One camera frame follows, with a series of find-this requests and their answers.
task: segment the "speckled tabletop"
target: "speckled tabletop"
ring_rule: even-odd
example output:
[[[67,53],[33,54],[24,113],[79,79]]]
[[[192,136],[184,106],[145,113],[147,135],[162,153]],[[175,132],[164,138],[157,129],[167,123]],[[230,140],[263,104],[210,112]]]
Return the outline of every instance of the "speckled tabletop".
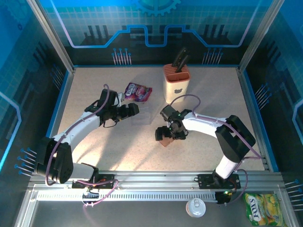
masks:
[[[189,67],[191,81],[187,93],[201,98],[196,112],[213,117],[238,116],[253,133],[249,114],[235,68]],[[164,126],[160,110],[163,96],[162,67],[150,68],[78,68],[72,82],[59,132],[74,123],[84,109],[100,97],[103,84],[124,92],[129,82],[152,87],[149,98],[150,125],[135,125],[128,118],[113,128],[99,127],[74,150],[73,161],[97,166],[100,170],[214,170],[223,153],[216,138],[191,131],[186,140],[177,140],[166,148],[155,141],[155,130]],[[173,107],[191,109],[197,100],[187,97]],[[242,164],[246,170],[264,170],[261,160]]]

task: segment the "purple cable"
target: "purple cable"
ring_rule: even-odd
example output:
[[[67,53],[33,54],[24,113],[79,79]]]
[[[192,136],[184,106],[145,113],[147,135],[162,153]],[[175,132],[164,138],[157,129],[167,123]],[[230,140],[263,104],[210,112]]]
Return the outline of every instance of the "purple cable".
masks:
[[[245,169],[238,169],[238,171],[239,171],[239,170],[241,170],[241,171],[243,171],[243,172],[245,173],[246,183],[245,183],[245,186],[244,186],[244,188],[243,188],[243,191],[241,191],[240,195],[239,195],[236,199],[234,199],[233,201],[227,203],[228,205],[230,205],[230,204],[234,203],[235,201],[237,201],[237,200],[244,194],[245,190],[247,189],[247,184],[248,184],[248,175],[247,175],[247,172],[246,172]]]
[[[102,104],[102,106],[96,110],[95,112],[93,112],[92,114],[78,120],[75,124],[73,124],[62,136],[61,138],[58,140],[58,142],[56,143],[56,145],[54,146],[52,152],[51,152],[51,155],[49,157],[49,160],[48,160],[48,163],[47,163],[47,167],[46,167],[46,172],[45,172],[45,184],[47,186],[51,186],[53,185],[54,183],[56,183],[55,181],[52,182],[52,183],[49,183],[48,182],[48,176],[49,176],[49,171],[50,171],[50,168],[51,168],[51,163],[52,163],[52,159],[53,159],[53,156],[54,154],[57,152],[57,148],[59,147],[60,143],[62,142],[62,140],[64,140],[66,138],[66,135],[74,128],[76,127],[78,124],[80,124],[82,121],[85,121],[86,119],[90,118],[91,116],[94,116],[95,114],[97,114],[99,111],[102,110],[102,108],[105,106],[106,102],[108,101],[108,97],[109,97],[109,86],[107,84],[104,84],[103,85],[106,89],[107,89],[107,95],[106,95],[106,99],[104,101],[104,103]]]
[[[97,186],[97,185],[103,185],[103,184],[115,182],[114,187],[109,191],[109,193],[106,194],[106,196],[104,196],[102,199],[100,199],[97,202],[94,202],[92,204],[88,203],[87,205],[89,205],[89,206],[94,206],[94,205],[97,205],[98,203],[101,203],[104,199],[106,199],[114,191],[114,189],[117,187],[117,185],[119,183],[119,181],[117,179],[113,179],[113,180],[109,180],[109,181],[103,181],[103,182],[99,182],[99,183],[89,183],[89,182],[82,181],[82,180],[77,180],[77,181],[79,183],[82,183],[82,184],[85,184],[85,185],[88,185],[88,186]]]
[[[240,135],[240,133],[238,133],[237,130],[235,130],[230,124],[226,123],[226,122],[223,122],[223,121],[220,121],[220,120],[217,120],[217,119],[213,119],[213,118],[209,118],[209,117],[206,117],[206,116],[197,116],[197,114],[195,113],[195,110],[198,108],[198,106],[201,104],[201,99],[196,96],[196,95],[192,95],[192,94],[186,94],[186,95],[182,95],[182,96],[179,96],[177,98],[175,98],[171,103],[170,105],[172,105],[178,98],[181,98],[181,97],[184,97],[184,96],[192,96],[192,97],[196,97],[199,101],[198,105],[196,105],[194,108],[193,108],[193,114],[196,116],[197,119],[201,119],[201,120],[204,120],[204,121],[211,121],[211,122],[219,122],[223,125],[225,125],[226,127],[228,127],[230,130],[232,130],[239,138],[240,140],[242,140],[242,142],[256,155],[256,157],[244,157],[241,162],[236,166],[235,170],[237,170],[239,168],[239,166],[242,164],[243,160],[245,159],[261,159],[261,155],[258,154],[258,152],[255,151],[254,148],[252,148],[252,146]]]

